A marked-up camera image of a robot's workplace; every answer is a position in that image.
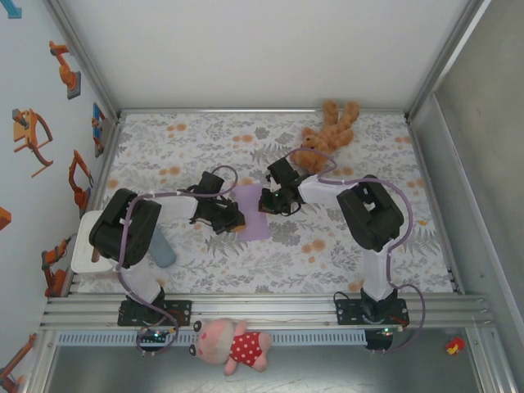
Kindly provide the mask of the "lilac cloth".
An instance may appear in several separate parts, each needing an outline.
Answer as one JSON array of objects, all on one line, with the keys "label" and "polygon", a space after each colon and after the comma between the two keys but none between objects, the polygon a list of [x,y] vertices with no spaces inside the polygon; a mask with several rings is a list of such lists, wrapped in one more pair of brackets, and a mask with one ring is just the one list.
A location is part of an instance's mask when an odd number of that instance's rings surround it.
[{"label": "lilac cloth", "polygon": [[245,218],[244,228],[237,231],[241,242],[261,241],[270,238],[269,224],[265,213],[259,211],[259,200],[263,186],[259,183],[234,188],[234,201]]}]

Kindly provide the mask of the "blue-grey fabric roll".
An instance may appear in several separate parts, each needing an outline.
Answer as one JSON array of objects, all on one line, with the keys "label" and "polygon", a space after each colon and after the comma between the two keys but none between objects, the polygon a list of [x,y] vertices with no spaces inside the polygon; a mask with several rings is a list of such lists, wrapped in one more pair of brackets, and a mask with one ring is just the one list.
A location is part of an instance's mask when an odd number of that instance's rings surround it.
[{"label": "blue-grey fabric roll", "polygon": [[174,249],[160,226],[156,226],[154,229],[148,251],[154,263],[161,269],[167,269],[176,262],[177,256]]}]

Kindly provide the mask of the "brown teddy bear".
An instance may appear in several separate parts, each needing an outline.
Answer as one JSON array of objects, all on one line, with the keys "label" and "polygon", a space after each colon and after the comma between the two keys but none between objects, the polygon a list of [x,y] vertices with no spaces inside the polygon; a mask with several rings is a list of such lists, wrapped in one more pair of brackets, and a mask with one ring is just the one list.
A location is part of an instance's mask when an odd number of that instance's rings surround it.
[{"label": "brown teddy bear", "polygon": [[349,101],[339,114],[339,106],[333,100],[327,100],[322,105],[323,125],[315,131],[306,127],[302,130],[300,151],[290,154],[290,160],[300,168],[312,174],[321,173],[328,159],[326,156],[348,146],[354,139],[353,123],[359,118],[360,105]]}]

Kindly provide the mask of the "floral tablecloth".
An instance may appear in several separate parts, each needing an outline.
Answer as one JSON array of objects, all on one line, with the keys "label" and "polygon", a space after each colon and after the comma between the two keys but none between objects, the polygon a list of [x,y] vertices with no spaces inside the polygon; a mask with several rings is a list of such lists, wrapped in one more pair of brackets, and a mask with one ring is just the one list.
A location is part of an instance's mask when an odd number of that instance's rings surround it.
[{"label": "floral tablecloth", "polygon": [[[304,128],[321,122],[319,113],[129,114],[105,198],[122,187],[138,193],[188,187],[209,169],[227,182],[264,183],[268,166],[299,146]],[[413,224],[401,229],[406,241],[392,256],[393,281],[424,292],[452,291],[404,117],[362,114],[353,130],[353,142],[334,156],[332,177],[375,175],[396,186],[400,208],[413,209]],[[269,216],[268,224],[269,239],[241,242],[235,233],[217,235],[204,224],[162,219],[177,259],[151,271],[170,293],[329,294],[362,287],[362,252],[338,209],[306,205],[291,217]]]}]

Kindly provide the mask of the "pink pig plush toy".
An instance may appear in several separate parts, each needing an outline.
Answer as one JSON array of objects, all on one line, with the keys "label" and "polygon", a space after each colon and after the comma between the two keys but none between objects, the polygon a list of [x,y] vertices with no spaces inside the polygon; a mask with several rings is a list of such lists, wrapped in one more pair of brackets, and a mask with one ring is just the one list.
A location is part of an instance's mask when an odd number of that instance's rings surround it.
[{"label": "pink pig plush toy", "polygon": [[214,366],[224,366],[224,375],[233,375],[239,364],[263,373],[268,367],[267,355],[272,338],[267,332],[249,331],[245,321],[230,319],[196,321],[196,341],[189,346],[191,356]]}]

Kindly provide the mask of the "blue orange robot sticker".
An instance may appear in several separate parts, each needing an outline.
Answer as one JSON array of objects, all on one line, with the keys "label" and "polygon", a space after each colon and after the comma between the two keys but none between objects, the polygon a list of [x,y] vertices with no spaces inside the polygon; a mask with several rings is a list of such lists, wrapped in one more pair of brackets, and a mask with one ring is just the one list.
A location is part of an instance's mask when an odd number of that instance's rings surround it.
[{"label": "blue orange robot sticker", "polygon": [[93,131],[93,142],[94,142],[94,154],[98,158],[101,156],[105,150],[105,135],[104,135],[104,126],[106,117],[100,108],[100,106],[94,102],[93,103],[93,115],[91,119],[92,131]]}]

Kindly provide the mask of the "orange chair-shaped robot sticker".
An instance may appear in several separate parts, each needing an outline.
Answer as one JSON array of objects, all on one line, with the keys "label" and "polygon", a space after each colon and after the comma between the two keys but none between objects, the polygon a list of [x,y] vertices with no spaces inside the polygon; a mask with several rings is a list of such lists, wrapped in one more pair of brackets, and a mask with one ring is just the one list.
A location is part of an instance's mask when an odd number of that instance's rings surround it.
[{"label": "orange chair-shaped robot sticker", "polygon": [[[41,167],[36,170],[31,177],[34,178],[53,164],[53,160],[47,160],[41,153],[41,148],[53,141],[52,132],[49,129],[44,118],[32,109],[21,111],[18,108],[11,113],[13,124],[13,141],[23,143],[14,149],[14,152],[28,149],[31,154],[38,160]],[[43,142],[38,141],[37,128],[40,126],[46,139]]]}]

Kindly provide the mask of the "thin aluminium frame rail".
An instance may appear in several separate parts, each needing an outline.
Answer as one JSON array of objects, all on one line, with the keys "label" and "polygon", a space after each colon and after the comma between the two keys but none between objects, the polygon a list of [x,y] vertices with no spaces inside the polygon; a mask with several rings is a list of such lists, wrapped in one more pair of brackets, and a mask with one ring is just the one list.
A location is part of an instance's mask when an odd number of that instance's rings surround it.
[{"label": "thin aluminium frame rail", "polygon": [[323,109],[319,107],[283,107],[283,108],[124,108],[120,111],[120,115],[129,114],[178,114],[178,113],[323,113]]}]

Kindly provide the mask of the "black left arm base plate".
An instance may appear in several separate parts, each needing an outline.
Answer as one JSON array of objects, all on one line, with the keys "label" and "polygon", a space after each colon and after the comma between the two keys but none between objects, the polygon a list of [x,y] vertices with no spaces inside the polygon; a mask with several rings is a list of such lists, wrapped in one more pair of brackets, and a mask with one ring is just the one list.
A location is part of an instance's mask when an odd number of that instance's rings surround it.
[{"label": "black left arm base plate", "polygon": [[170,314],[171,318],[167,318],[162,313],[145,305],[126,299],[120,304],[117,325],[120,327],[173,326],[173,318],[179,326],[184,327],[190,324],[192,314],[191,301],[165,300],[163,306],[165,312]]}]

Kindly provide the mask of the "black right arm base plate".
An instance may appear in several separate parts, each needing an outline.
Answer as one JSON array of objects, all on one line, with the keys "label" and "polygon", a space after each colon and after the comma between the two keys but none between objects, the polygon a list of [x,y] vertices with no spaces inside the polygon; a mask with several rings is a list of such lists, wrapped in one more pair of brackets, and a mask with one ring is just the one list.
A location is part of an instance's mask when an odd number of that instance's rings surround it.
[{"label": "black right arm base plate", "polygon": [[339,325],[408,326],[409,312],[404,299],[393,300],[385,307],[363,299],[335,300]]}]

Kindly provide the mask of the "aluminium frame post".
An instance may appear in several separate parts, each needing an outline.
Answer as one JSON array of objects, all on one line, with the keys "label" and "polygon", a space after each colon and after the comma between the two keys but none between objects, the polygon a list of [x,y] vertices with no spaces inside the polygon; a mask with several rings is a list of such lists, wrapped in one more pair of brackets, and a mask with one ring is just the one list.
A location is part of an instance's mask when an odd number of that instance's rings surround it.
[{"label": "aluminium frame post", "polygon": [[93,90],[105,106],[106,115],[117,124],[120,118],[120,109],[117,107],[115,99],[111,96],[110,89],[96,67],[94,57],[88,50],[63,0],[41,0],[41,2],[46,7],[55,26],[60,30],[66,45],[73,50],[73,56],[77,59],[81,70],[86,73]]},{"label": "aluminium frame post", "polygon": [[435,63],[424,79],[409,109],[404,113],[408,124],[417,116],[429,96],[439,88],[491,2],[492,0],[467,0],[462,14],[456,21],[449,37],[446,39]]}]

